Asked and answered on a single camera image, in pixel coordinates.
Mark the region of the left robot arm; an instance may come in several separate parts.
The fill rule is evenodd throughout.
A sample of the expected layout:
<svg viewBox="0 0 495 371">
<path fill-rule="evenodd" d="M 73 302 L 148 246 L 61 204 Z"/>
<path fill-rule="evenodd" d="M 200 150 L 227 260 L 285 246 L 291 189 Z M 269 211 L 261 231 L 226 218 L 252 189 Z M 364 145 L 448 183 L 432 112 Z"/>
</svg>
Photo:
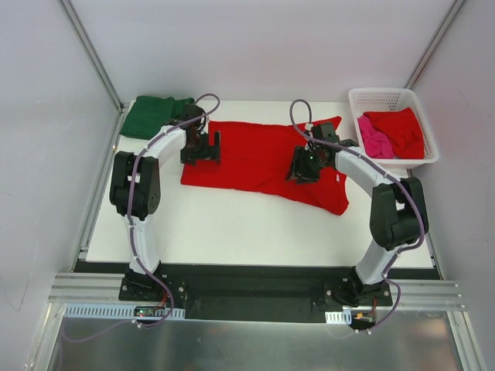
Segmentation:
<svg viewBox="0 0 495 371">
<path fill-rule="evenodd" d="M 184 165 L 220 163 L 220 132 L 210 141 L 205 131 L 209 113 L 186 104 L 177 118 L 159 129 L 137 153 L 118 151 L 111 173 L 109 199 L 128 235 L 131 260 L 121 282 L 119 298 L 166 303 L 172 293 L 161 273 L 152 217 L 161 201 L 160 168 L 176 153 Z"/>
</svg>

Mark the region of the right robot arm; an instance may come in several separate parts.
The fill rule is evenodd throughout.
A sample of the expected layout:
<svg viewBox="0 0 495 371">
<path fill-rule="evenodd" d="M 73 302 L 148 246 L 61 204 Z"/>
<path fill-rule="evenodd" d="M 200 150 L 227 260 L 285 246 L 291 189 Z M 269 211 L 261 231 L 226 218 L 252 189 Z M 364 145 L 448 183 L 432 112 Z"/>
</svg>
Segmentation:
<svg viewBox="0 0 495 371">
<path fill-rule="evenodd" d="M 307 142 L 295 147 L 287 180 L 316 183 L 322 170 L 332 168 L 370 197 L 370 246 L 347 279 L 332 290 L 333 300 L 341 305 L 365 305 L 384 289 L 399 255 L 418 248 L 428 232 L 422 184 L 415 177 L 387 172 L 354 141 L 340 139 L 331 123 L 313 125 L 308 131 L 295 129 Z"/>
</svg>

